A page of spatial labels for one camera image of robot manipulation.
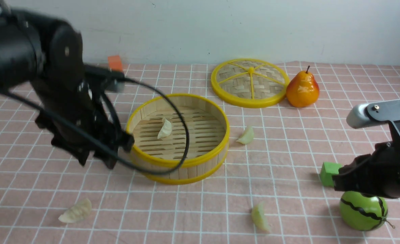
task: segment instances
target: robotic arm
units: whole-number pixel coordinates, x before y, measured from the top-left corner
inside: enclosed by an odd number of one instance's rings
[[[355,106],[346,122],[354,129],[388,124],[392,141],[375,145],[333,176],[335,190],[400,198],[400,99]]]
[[[40,129],[53,133],[51,144],[74,156],[84,166],[90,152],[107,168],[116,162],[152,175],[165,175],[183,164],[189,148],[188,127],[176,106],[161,91],[124,77],[121,72],[87,65],[82,60],[82,37],[69,23],[54,17],[10,9],[0,1],[0,94],[40,111],[35,120]],[[25,82],[43,107],[9,92]],[[181,161],[172,169],[152,171],[118,156],[119,148],[130,152],[134,138],[122,128],[105,90],[114,92],[123,82],[146,86],[159,93],[176,111],[186,133]],[[105,103],[110,118],[107,117]]]

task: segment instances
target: green ball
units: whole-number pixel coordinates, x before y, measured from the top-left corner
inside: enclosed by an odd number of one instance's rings
[[[340,214],[351,228],[369,231],[383,226],[388,206],[384,198],[366,197],[358,192],[347,191],[340,198]]]

